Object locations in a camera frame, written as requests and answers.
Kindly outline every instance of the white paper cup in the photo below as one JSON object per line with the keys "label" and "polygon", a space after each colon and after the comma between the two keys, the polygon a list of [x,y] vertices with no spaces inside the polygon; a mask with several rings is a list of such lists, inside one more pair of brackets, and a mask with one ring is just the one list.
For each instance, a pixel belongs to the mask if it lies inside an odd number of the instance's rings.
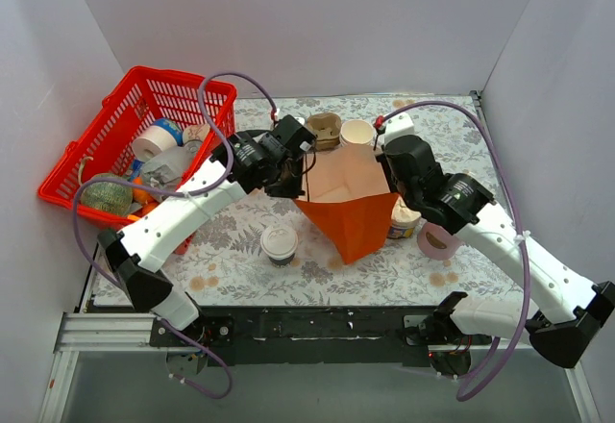
{"label": "white paper cup", "polygon": [[299,245],[297,233],[285,224],[274,224],[260,235],[260,248],[276,266],[285,266],[295,258]]}
{"label": "white paper cup", "polygon": [[348,144],[371,145],[376,137],[376,129],[365,120],[348,120],[342,123],[339,141],[342,146]]}

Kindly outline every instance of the paper bag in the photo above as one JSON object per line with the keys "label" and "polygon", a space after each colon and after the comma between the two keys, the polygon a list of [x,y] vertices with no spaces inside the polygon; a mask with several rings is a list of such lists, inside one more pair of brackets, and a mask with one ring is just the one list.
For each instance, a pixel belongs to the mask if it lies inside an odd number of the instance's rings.
{"label": "paper bag", "polygon": [[295,203],[350,264],[384,245],[398,195],[389,192],[371,146],[350,144],[315,155],[316,165],[304,176],[309,196]]}

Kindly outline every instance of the floral tablecloth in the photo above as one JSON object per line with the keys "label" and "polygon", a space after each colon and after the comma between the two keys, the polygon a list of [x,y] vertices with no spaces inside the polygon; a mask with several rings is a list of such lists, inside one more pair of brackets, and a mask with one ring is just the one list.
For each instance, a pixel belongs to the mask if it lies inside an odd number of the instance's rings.
{"label": "floral tablecloth", "polygon": [[[457,103],[474,111],[469,97],[412,97]],[[336,112],[342,119],[374,120],[407,104],[406,95],[280,99],[280,115],[309,117]],[[237,130],[268,127],[262,100],[235,103]],[[445,171],[466,172],[496,195],[502,191],[480,133],[461,113],[429,107],[411,113],[416,134],[431,144]],[[273,266],[261,252],[260,233],[283,222],[299,234],[295,260]],[[522,298],[521,289],[478,251],[463,246],[449,261],[425,257],[412,238],[388,240],[382,249],[344,265],[333,244],[287,199],[250,194],[196,234],[187,253],[173,255],[166,274],[201,305],[437,305],[454,290],[495,300]],[[130,305],[102,278],[94,284],[97,307]]]}

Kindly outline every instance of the plastic container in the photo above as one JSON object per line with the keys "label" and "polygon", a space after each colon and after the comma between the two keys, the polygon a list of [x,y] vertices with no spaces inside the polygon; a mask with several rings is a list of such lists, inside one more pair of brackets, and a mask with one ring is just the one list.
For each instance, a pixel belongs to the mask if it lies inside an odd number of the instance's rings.
{"label": "plastic container", "polygon": [[[103,109],[84,134],[68,144],[60,161],[38,188],[38,197],[71,209],[72,198],[79,187],[79,164],[84,157],[91,156],[94,160],[86,162],[83,181],[97,173],[121,176],[135,158],[131,143],[155,120],[165,117],[182,129],[206,123],[196,99],[196,89],[202,82],[201,76],[177,70],[132,68],[113,93],[103,100]],[[208,113],[226,136],[234,133],[236,96],[237,91],[230,84],[210,82],[206,88]],[[208,134],[183,181],[192,176],[219,142],[213,132]],[[127,217],[82,205],[78,213],[101,228],[117,230],[131,223]]]}
{"label": "plastic container", "polygon": [[342,123],[339,132],[339,142],[342,146],[348,144],[374,144],[376,129],[365,120],[347,120]]}
{"label": "plastic container", "polygon": [[452,258],[463,240],[451,236],[444,228],[432,223],[425,223],[417,243],[421,251],[433,260],[448,260]]}
{"label": "plastic container", "polygon": [[[139,178],[146,186],[174,191],[182,181],[182,175],[190,167],[203,143],[192,140],[184,146],[175,146],[160,152],[141,166]],[[152,193],[157,202],[164,200],[164,194]]]}
{"label": "plastic container", "polygon": [[342,119],[334,112],[321,112],[311,115],[306,121],[306,127],[316,135],[316,150],[334,149],[340,143],[339,132]]}
{"label": "plastic container", "polygon": [[299,245],[297,233],[285,224],[274,224],[260,235],[260,248],[276,266],[285,266],[295,258]]}
{"label": "plastic container", "polygon": [[397,199],[391,213],[391,227],[388,229],[388,238],[408,238],[412,236],[414,228],[419,224],[421,213],[406,207],[404,199]]}

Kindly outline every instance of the red basket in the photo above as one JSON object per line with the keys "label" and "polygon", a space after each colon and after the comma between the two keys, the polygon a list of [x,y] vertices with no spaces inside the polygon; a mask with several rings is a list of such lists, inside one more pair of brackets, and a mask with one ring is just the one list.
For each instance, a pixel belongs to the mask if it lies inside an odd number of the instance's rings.
{"label": "red basket", "polygon": [[[38,188],[38,197],[71,209],[73,196],[79,188],[79,165],[84,157],[93,157],[93,161],[85,163],[84,182],[97,173],[111,172],[121,176],[135,158],[131,148],[133,140],[154,120],[169,118],[182,129],[205,123],[196,99],[196,90],[202,82],[201,76],[177,70],[133,67],[113,93],[103,100],[103,109],[86,132],[78,141],[66,146],[60,161]],[[210,82],[206,88],[208,114],[226,136],[234,133],[233,103],[236,96],[237,91],[230,84]],[[184,180],[192,176],[219,142],[215,133],[210,131],[184,174]],[[125,217],[83,205],[79,206],[78,213],[101,228],[118,230],[131,224]]]}

